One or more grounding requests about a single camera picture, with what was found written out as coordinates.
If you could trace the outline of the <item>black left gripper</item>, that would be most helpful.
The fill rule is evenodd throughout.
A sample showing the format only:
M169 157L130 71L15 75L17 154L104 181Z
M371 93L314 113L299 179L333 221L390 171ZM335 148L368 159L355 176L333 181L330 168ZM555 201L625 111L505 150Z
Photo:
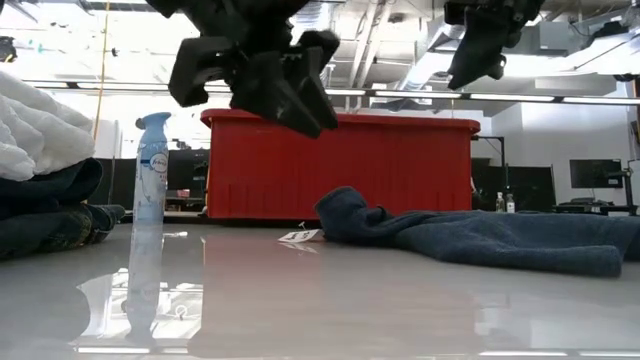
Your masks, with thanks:
M330 30L305 31L293 46L298 0L148 0L164 17L182 12L200 32L179 47L168 89L183 107L205 103L224 80L229 106L317 138L338 127L321 73L340 45Z

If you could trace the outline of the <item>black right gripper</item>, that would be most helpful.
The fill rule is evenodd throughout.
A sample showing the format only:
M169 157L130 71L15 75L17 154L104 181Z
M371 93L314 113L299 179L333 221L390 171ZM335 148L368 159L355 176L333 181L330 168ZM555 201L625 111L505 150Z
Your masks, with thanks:
M544 0L447 0L445 22L462 25L465 34L448 69L448 88L457 90L488 76L500 80L507 64L502 48L520 41Z

